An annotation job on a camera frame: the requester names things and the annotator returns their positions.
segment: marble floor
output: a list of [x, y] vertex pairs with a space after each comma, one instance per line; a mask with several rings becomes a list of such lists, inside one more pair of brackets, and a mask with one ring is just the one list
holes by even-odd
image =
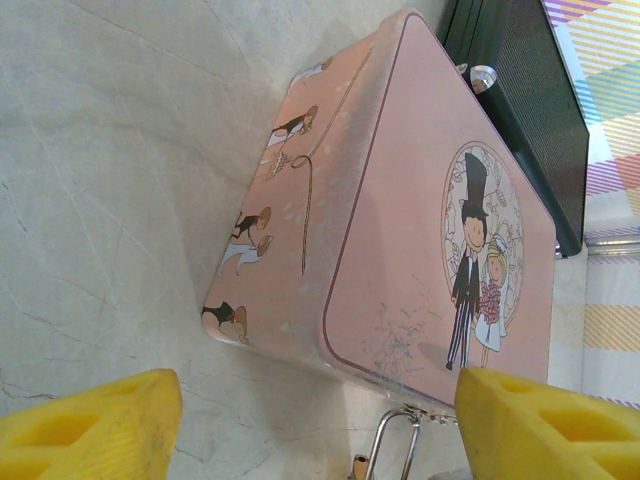
[[[435, 25], [443, 3], [416, 6]], [[169, 478], [346, 476], [391, 404], [216, 343], [198, 311], [289, 79], [405, 5], [3, 0], [0, 415], [170, 367]], [[450, 426], [417, 457], [414, 478], [466, 463]]]

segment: cartoon bride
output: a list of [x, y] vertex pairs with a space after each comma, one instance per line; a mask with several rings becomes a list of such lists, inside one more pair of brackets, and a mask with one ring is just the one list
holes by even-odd
[[487, 251], [487, 269], [480, 298], [480, 315], [476, 338], [484, 346], [482, 366], [489, 361], [489, 350], [500, 351], [502, 338], [507, 336], [505, 303], [509, 288], [509, 257], [507, 245], [500, 235], [494, 235]]

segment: black tuxedo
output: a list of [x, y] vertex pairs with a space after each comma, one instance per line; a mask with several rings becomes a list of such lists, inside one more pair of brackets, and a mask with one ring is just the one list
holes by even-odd
[[[478, 314], [480, 310], [480, 273], [478, 271], [478, 258], [472, 262], [465, 250], [456, 279], [453, 283], [452, 297], [455, 297], [456, 304], [456, 320], [453, 325], [453, 333], [451, 335], [451, 344], [449, 345], [449, 354], [447, 355], [447, 363], [453, 364], [458, 355], [458, 348], [462, 343], [462, 352], [460, 355], [460, 366], [467, 366], [469, 356], [469, 334], [471, 331], [471, 319]], [[471, 275], [469, 275], [469, 263], [471, 263]]]

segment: top hat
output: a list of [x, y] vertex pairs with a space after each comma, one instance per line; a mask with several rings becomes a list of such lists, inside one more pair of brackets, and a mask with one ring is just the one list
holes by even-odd
[[487, 183], [487, 169], [472, 153], [464, 154], [464, 162], [467, 166], [467, 200], [465, 203], [482, 209], [484, 187]]

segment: pink tin box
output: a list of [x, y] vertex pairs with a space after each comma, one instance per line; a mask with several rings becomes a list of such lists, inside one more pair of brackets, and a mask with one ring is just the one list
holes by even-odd
[[209, 335], [416, 401], [546, 381], [553, 222], [419, 14], [296, 75], [259, 163]]

